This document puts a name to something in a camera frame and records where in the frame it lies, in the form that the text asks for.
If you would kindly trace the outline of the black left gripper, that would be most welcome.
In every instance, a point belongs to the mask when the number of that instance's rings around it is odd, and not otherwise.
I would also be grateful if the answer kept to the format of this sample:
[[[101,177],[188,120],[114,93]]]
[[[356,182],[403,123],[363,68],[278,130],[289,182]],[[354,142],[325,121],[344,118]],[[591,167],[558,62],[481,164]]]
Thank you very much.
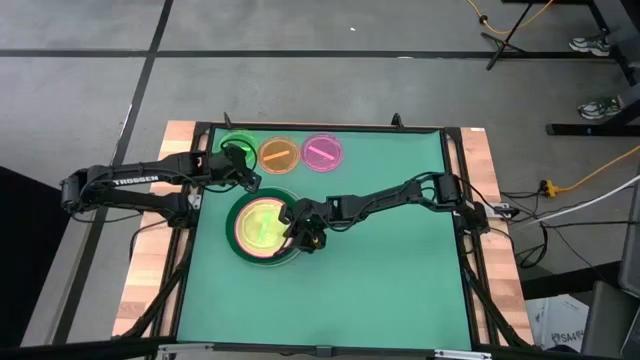
[[[244,149],[234,144],[226,144],[219,152],[213,153],[207,160],[208,184],[238,184],[247,193],[256,193],[262,178],[247,166],[246,154]]]

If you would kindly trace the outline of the small translucent pink plate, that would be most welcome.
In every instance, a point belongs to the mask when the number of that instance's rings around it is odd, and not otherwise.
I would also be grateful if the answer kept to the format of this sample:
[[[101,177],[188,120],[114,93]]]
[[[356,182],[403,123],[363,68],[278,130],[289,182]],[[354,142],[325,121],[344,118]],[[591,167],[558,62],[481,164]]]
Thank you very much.
[[[308,136],[301,146],[301,157],[306,166],[316,172],[335,170],[344,157],[341,141],[329,133]]]

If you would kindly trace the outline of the silver aluminium extrusion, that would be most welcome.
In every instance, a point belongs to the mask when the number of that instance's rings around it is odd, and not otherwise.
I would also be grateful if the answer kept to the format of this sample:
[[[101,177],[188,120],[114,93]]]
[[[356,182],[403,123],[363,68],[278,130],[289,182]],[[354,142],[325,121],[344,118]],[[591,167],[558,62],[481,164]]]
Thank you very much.
[[[491,353],[444,349],[436,349],[434,358],[444,360],[493,360]]]
[[[178,355],[213,351],[213,343],[176,343],[159,345],[155,360],[175,360]]]

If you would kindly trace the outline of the wooden table side plank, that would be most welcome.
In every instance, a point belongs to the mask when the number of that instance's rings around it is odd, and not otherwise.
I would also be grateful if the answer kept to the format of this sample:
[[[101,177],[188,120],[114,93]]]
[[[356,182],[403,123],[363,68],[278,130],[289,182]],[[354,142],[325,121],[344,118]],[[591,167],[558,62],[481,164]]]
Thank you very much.
[[[484,128],[462,128],[462,146],[471,184],[490,203],[501,203],[494,164]],[[491,219],[489,224],[498,232],[480,236],[480,246],[492,301],[520,338],[533,345],[533,336],[525,300],[509,238],[502,234],[508,228],[503,220]]]
[[[195,128],[195,121],[169,121],[158,159],[191,150]],[[179,189],[179,186],[162,182],[150,185],[150,192],[157,195],[167,195],[178,192]],[[163,220],[160,215],[145,213],[140,227],[160,220]],[[178,231],[176,240],[173,230],[163,223],[143,230],[137,236],[112,335],[123,335],[149,307],[181,260],[188,234],[188,231]],[[169,336],[174,333],[180,285],[179,282],[173,289],[143,337]]]

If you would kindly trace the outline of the black tripod stand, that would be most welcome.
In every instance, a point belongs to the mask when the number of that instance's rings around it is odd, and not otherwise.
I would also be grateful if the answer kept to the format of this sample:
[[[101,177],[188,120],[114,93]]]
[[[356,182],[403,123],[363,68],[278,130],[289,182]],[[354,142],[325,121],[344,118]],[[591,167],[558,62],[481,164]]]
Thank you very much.
[[[498,38],[498,33],[496,31],[491,30],[490,33],[481,32],[480,35],[482,38],[488,41],[493,41],[496,46],[496,50],[491,56],[489,62],[486,65],[486,70],[491,71],[496,63],[500,60],[504,55],[515,55],[516,57],[526,57],[528,52],[518,46],[515,46],[511,43],[511,38],[522,25],[526,15],[531,9],[533,3],[530,2],[525,10],[520,15],[519,19],[516,21],[511,30],[506,33],[506,37],[504,39]]]

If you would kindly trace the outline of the white cardboard box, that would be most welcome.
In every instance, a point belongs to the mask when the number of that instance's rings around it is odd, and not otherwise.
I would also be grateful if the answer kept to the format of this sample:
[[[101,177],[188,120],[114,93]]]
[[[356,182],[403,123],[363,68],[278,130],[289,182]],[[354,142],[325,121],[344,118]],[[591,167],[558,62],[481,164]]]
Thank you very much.
[[[525,301],[534,343],[544,350],[557,346],[581,350],[589,307],[570,295]]]

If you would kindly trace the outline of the small translucent orange plate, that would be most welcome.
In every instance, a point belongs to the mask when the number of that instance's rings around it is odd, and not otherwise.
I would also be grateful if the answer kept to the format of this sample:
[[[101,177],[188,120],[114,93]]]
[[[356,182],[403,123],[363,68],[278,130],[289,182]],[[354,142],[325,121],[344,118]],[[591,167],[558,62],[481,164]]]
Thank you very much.
[[[269,137],[259,147],[258,163],[267,173],[286,174],[292,171],[299,161],[299,146],[290,137]]]

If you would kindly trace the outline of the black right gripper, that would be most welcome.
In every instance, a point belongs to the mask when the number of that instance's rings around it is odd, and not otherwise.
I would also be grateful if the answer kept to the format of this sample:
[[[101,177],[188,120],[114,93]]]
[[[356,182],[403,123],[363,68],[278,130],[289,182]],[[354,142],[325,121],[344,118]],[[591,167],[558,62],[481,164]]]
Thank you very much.
[[[330,205],[308,198],[281,206],[279,221],[286,226],[283,235],[286,249],[299,249],[305,253],[322,250],[326,246],[325,230]]]

